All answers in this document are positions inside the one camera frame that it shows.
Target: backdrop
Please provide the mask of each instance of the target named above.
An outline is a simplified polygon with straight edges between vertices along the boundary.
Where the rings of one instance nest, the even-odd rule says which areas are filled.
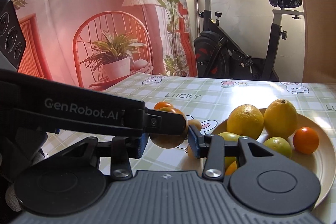
[[[12,0],[19,72],[104,90],[136,72],[196,76],[185,0]]]

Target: orange chair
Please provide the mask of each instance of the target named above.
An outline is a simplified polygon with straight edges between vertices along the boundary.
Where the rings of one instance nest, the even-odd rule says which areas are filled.
[[[144,59],[148,62],[148,65],[141,70],[132,70],[130,75],[137,72],[152,73],[152,49],[148,31],[144,24],[131,14],[122,11],[108,11],[94,15],[86,20],[79,27],[73,38],[73,57],[75,59],[76,73],[80,87],[102,91],[130,76],[127,75],[110,80],[104,73],[104,70],[103,72],[99,72],[98,70],[93,72],[95,62],[90,66],[80,63],[94,54],[90,42],[102,40],[101,30],[114,35],[132,33],[134,38],[137,38],[139,42],[146,44],[146,47],[139,48],[139,53],[133,54],[133,60]]]

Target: screw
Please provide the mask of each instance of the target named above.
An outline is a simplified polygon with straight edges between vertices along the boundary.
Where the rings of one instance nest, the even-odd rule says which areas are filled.
[[[152,119],[151,119],[151,124],[152,124],[153,126],[156,125],[156,122],[157,122],[157,120],[156,120],[155,118],[152,118]]]
[[[205,171],[205,174],[210,178],[218,178],[222,175],[218,169],[209,169]]]
[[[130,175],[130,172],[128,172],[126,169],[117,169],[113,171],[113,175],[115,175],[117,178],[126,178]]]

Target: adjustment knob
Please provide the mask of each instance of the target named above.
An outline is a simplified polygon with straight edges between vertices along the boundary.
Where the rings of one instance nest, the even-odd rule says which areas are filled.
[[[286,39],[287,39],[287,32],[286,32],[286,31],[282,31],[282,32],[281,32],[281,38],[282,38],[283,40],[286,40]]]

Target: yellow lemon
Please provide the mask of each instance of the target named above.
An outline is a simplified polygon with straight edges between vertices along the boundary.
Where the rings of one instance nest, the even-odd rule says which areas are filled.
[[[270,138],[264,142],[264,145],[289,159],[292,157],[291,145],[284,138]]]
[[[227,119],[226,130],[240,136],[258,139],[264,128],[264,118],[260,110],[252,105],[235,108]]]
[[[297,129],[295,107],[288,100],[275,100],[265,111],[264,125],[270,137],[287,139]]]
[[[219,136],[223,137],[226,141],[235,141],[237,142],[239,139],[239,135],[231,133],[231,132],[222,132],[218,134]],[[224,157],[225,161],[225,170],[229,167],[236,160],[236,157]]]

